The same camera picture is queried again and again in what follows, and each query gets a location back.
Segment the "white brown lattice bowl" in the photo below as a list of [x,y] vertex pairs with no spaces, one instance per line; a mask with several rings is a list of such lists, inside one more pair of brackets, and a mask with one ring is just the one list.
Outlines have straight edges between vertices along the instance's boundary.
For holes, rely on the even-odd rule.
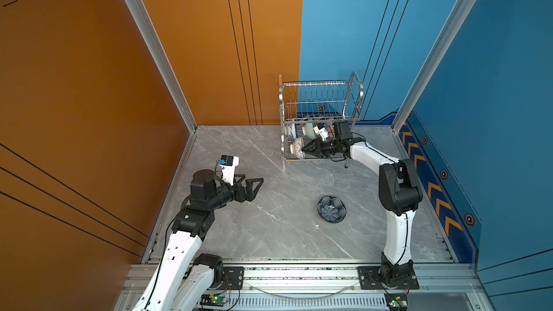
[[305,153],[302,150],[303,146],[304,146],[303,137],[294,139],[293,143],[289,147],[291,154],[298,159],[304,159]]

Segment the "pale green ribbed bowl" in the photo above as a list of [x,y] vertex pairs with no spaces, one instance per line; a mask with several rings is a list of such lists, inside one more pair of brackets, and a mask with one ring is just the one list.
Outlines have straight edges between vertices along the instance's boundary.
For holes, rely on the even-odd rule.
[[314,131],[314,126],[310,122],[307,122],[302,126],[302,134],[310,140],[316,139],[317,137]]

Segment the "blue floral white bowl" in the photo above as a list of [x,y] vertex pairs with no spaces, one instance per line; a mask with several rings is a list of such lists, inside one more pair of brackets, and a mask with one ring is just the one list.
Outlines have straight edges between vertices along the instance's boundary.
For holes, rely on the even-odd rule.
[[296,131],[295,124],[286,125],[286,131],[287,131],[288,137],[291,140],[295,140],[297,138],[297,131]]

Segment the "stainless steel dish rack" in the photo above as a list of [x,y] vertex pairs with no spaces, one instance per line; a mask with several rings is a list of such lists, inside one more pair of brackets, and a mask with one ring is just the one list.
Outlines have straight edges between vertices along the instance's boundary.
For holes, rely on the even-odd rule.
[[354,127],[361,116],[364,99],[364,85],[357,72],[345,80],[289,81],[279,77],[279,121],[281,129],[282,165],[299,161],[289,147],[291,140],[286,125],[295,124],[297,138],[303,137],[304,144],[311,142],[302,134],[302,126],[310,122],[313,126],[336,122],[348,122]]

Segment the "dark blue petal bowl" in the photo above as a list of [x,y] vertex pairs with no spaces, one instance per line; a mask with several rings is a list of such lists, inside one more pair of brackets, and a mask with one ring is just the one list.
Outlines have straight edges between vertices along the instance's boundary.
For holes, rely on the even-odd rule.
[[317,204],[317,210],[319,216],[327,223],[337,224],[346,217],[346,207],[338,197],[322,197]]

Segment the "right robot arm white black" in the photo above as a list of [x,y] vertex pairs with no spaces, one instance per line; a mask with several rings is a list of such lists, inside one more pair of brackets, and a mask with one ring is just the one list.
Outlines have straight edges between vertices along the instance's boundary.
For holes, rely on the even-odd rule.
[[357,161],[378,177],[378,197],[386,210],[387,235],[377,271],[359,270],[361,286],[376,289],[419,289],[411,254],[413,222],[423,200],[423,187],[410,159],[399,159],[370,145],[366,138],[351,131],[346,121],[333,123],[333,134],[314,127],[315,139],[306,143],[296,138],[289,150],[299,159],[306,155],[333,160],[341,154],[344,160]]

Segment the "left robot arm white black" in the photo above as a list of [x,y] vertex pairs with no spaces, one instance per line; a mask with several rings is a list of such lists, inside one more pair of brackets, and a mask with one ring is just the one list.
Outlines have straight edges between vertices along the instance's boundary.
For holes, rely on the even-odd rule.
[[255,200],[263,178],[247,179],[239,174],[229,182],[213,170],[194,173],[190,195],[168,226],[161,262],[134,310],[193,310],[207,290],[223,280],[223,259],[212,254],[197,255],[215,211],[232,201]]

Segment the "left green circuit board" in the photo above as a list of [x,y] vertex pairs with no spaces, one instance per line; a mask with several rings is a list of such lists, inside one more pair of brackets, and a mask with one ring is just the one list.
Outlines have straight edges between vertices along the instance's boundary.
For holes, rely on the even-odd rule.
[[208,308],[223,308],[230,302],[230,299],[225,295],[203,295],[199,301],[201,310]]

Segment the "green circuit board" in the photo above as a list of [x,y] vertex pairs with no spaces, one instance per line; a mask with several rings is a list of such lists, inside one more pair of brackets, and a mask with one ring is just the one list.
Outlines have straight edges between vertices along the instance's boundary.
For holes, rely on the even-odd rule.
[[390,295],[385,294],[386,305],[389,311],[407,311],[408,298],[405,294]]
[[230,302],[230,299],[225,295],[203,295],[199,301],[201,310],[208,308],[223,308]]

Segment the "right green circuit board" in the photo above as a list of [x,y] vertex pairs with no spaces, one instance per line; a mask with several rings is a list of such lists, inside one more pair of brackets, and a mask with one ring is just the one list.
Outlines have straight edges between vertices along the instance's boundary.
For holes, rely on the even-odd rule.
[[408,298],[405,294],[390,295],[385,294],[386,305],[389,311],[407,311]]

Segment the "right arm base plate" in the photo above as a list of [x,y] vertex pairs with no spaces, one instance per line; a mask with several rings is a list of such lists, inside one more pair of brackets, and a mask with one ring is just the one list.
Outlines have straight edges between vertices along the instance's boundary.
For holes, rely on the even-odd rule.
[[413,271],[399,277],[385,279],[380,274],[380,268],[377,266],[359,266],[357,268],[359,283],[361,289],[420,289],[418,278]]

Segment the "aluminium front rail frame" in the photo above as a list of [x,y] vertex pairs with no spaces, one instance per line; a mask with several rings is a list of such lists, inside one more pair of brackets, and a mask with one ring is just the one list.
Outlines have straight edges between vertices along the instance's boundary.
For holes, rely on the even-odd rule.
[[361,289],[360,260],[227,260],[245,268],[243,289],[224,310],[387,310],[385,294],[405,294],[409,310],[493,310],[469,264],[416,263],[420,289]]

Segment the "right aluminium corner post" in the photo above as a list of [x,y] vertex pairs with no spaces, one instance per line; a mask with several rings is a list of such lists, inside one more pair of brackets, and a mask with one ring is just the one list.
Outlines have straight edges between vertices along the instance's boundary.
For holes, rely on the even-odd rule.
[[477,0],[456,0],[391,125],[399,133]]

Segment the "aluminium corner post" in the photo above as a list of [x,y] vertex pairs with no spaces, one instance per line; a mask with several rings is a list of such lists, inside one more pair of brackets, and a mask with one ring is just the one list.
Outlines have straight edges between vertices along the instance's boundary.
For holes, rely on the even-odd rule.
[[124,1],[174,100],[181,118],[187,126],[188,131],[195,134],[197,132],[197,123],[143,0]]
[[391,125],[399,133],[477,0],[456,0]]

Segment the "left aluminium corner post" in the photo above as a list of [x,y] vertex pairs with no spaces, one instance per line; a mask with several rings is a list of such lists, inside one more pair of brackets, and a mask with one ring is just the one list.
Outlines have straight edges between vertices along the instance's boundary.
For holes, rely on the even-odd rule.
[[188,131],[195,134],[197,132],[197,123],[143,0],[124,1],[174,100],[181,118],[187,126]]

